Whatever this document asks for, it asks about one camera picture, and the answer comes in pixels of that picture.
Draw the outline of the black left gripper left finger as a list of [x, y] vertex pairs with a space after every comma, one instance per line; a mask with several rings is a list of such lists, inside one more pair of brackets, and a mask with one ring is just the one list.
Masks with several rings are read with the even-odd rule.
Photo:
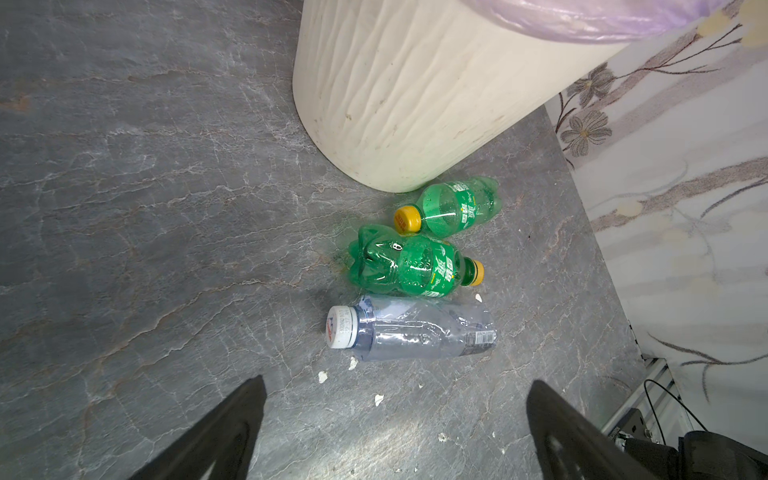
[[245, 479], [264, 418], [262, 376], [242, 383], [134, 479]]

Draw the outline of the green bottle yellow cap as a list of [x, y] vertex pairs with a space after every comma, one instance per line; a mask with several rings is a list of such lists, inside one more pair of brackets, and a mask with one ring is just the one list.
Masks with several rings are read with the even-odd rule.
[[363, 225], [350, 242], [349, 278], [376, 294], [443, 298], [459, 287], [484, 281], [481, 262], [455, 246], [422, 234], [401, 235], [376, 224]]

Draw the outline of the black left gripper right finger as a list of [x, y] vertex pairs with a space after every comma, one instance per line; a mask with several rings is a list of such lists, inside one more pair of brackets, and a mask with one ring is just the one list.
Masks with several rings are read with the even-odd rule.
[[544, 479], [652, 479], [542, 380], [526, 398], [526, 415]]

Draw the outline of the clear crushed water bottle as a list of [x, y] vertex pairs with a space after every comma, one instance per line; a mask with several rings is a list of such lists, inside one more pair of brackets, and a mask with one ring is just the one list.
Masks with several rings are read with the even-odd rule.
[[370, 294], [354, 305], [331, 307], [325, 330], [330, 348], [363, 362], [480, 354], [498, 339], [480, 304]]

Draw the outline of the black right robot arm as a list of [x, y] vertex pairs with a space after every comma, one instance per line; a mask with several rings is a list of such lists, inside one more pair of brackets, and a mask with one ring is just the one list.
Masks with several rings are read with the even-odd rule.
[[623, 450], [655, 479], [767, 478], [766, 454], [713, 432], [688, 432], [676, 448], [627, 438]]

